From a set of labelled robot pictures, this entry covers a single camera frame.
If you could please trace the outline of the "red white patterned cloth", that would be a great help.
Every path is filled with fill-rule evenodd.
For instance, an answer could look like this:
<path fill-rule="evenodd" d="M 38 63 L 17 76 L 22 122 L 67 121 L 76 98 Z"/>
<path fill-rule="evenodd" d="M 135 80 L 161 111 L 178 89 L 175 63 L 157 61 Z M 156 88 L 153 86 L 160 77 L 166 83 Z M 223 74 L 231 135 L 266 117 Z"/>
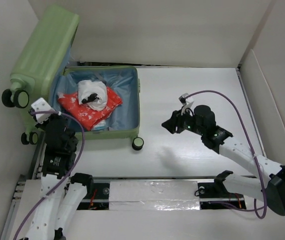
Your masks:
<path fill-rule="evenodd" d="M 122 99 L 110 87 L 107 87 L 107 104 L 101 111 L 93 110 L 87 104 L 79 104 L 77 92 L 58 93 L 57 101 L 88 131 L 101 121 L 106 120 L 123 103 Z"/>

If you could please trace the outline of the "white blue plastic packet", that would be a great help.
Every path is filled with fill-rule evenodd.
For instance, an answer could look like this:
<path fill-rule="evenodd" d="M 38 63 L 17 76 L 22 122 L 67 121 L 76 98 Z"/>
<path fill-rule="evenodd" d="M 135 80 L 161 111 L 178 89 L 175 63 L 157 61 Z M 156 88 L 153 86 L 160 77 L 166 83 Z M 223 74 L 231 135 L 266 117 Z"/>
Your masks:
<path fill-rule="evenodd" d="M 104 131 L 105 129 L 108 129 L 108 125 L 106 120 L 102 120 L 94 125 L 90 131 Z"/>

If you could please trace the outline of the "green suitcase with blue lining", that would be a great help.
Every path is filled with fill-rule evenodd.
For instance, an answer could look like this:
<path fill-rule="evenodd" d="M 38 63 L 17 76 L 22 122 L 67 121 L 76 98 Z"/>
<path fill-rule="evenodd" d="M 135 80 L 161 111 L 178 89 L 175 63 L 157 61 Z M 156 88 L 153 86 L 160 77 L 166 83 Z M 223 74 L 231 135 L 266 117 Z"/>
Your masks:
<path fill-rule="evenodd" d="M 101 130 L 88 130 L 74 120 L 69 125 L 78 138 L 87 140 L 130 138 L 139 151 L 144 140 L 140 129 L 140 80 L 137 69 L 130 65 L 69 67 L 71 46 L 79 25 L 79 15 L 53 4 L 46 8 L 10 74 L 10 88 L 3 91 L 5 107 L 18 108 L 25 130 L 23 145 L 38 142 L 36 121 L 29 114 L 31 105 L 45 99 L 55 110 L 66 113 L 58 102 L 59 93 L 74 93 L 82 80 L 105 83 L 122 100 L 107 117 Z"/>

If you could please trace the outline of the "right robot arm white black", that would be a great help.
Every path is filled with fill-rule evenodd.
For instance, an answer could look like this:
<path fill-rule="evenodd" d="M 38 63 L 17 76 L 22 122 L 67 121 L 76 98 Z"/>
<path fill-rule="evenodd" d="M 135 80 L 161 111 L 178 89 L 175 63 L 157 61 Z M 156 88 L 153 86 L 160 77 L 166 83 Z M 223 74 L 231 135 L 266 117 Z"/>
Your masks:
<path fill-rule="evenodd" d="M 244 177 L 225 170 L 214 179 L 213 190 L 220 197 L 228 193 L 241 194 L 261 201 L 274 213 L 285 216 L 285 165 L 255 154 L 233 134 L 216 124 L 216 116 L 207 105 L 193 112 L 175 110 L 161 124 L 171 134 L 190 131 L 200 136 L 202 143 L 215 153 L 234 161 L 254 177 Z"/>

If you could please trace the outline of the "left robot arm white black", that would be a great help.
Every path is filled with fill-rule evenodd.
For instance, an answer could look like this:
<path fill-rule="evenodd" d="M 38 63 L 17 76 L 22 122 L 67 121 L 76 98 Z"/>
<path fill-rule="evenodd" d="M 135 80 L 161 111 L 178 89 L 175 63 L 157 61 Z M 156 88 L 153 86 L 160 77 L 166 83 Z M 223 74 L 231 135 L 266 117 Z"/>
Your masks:
<path fill-rule="evenodd" d="M 93 176 L 86 173 L 71 174 L 81 153 L 76 152 L 79 140 L 73 129 L 67 127 L 66 113 L 52 112 L 41 124 L 45 130 L 45 152 L 41 170 L 40 200 L 19 225 L 14 239 L 32 216 L 25 240 L 64 240 L 65 233 L 85 198 L 94 194 Z"/>

